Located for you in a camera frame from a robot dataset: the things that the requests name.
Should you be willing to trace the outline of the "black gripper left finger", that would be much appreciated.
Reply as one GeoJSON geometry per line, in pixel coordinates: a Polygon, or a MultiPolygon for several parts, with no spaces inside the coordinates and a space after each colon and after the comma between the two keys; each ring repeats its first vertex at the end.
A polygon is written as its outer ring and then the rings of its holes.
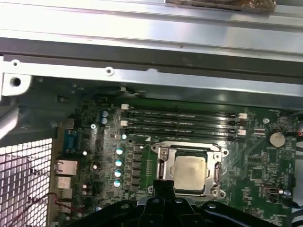
{"type": "Polygon", "coordinates": [[[153,197],[136,206],[120,201],[89,214],[70,227],[156,227],[163,226],[166,181],[154,180],[153,197]]]}

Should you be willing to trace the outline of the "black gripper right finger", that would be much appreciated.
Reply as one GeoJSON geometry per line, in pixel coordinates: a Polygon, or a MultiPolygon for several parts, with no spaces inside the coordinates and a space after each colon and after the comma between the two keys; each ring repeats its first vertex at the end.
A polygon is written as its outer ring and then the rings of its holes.
{"type": "Polygon", "coordinates": [[[182,227],[268,227],[270,223],[225,204],[209,201],[201,207],[177,197],[173,181],[165,181],[166,201],[182,227]]]}

